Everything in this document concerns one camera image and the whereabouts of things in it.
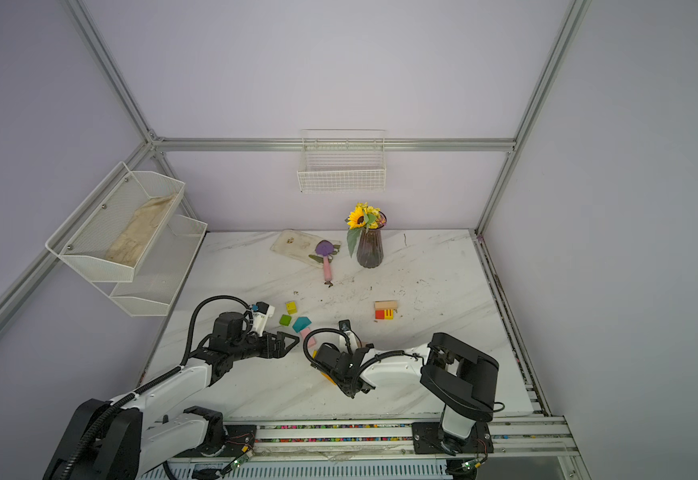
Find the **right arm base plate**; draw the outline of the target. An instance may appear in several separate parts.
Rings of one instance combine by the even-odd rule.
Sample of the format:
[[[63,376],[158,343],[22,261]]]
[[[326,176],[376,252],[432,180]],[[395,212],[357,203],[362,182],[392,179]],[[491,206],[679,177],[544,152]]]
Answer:
[[[411,431],[414,452],[419,455],[489,455],[494,452],[488,425],[483,422],[474,423],[466,438],[446,433],[438,422],[414,422]]]

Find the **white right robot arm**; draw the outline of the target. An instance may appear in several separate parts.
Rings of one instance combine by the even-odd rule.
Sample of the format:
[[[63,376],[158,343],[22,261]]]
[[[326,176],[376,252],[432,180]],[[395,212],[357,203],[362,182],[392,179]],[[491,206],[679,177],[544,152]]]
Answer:
[[[412,428],[430,449],[450,456],[492,452],[487,424],[505,405],[496,400],[499,364],[490,355],[443,332],[418,347],[382,351],[338,328],[306,334],[302,351],[349,398],[396,384],[417,384],[434,395],[443,403],[439,422]]]

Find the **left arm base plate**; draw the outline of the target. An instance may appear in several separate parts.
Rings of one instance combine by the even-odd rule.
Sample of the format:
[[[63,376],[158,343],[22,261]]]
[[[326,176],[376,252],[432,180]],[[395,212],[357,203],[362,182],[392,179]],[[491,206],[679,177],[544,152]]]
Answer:
[[[204,457],[237,457],[254,448],[258,427],[253,424],[225,424],[210,427],[196,448]]]

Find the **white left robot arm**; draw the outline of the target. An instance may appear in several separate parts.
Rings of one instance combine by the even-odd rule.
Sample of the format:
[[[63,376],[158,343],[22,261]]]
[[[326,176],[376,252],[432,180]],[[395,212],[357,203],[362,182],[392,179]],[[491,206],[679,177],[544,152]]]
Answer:
[[[81,404],[45,478],[136,479],[186,451],[214,457],[242,448],[242,441],[228,432],[223,413],[189,400],[235,363],[280,359],[299,344],[297,335],[264,331],[266,320],[258,311],[222,313],[178,366],[117,398]]]

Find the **natural wood block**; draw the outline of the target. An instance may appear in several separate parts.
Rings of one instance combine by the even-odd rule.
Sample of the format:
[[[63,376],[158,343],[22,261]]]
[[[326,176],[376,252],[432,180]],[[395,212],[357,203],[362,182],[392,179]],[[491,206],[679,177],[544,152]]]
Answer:
[[[396,300],[385,300],[385,301],[375,301],[375,310],[396,310],[398,308],[398,302]]]

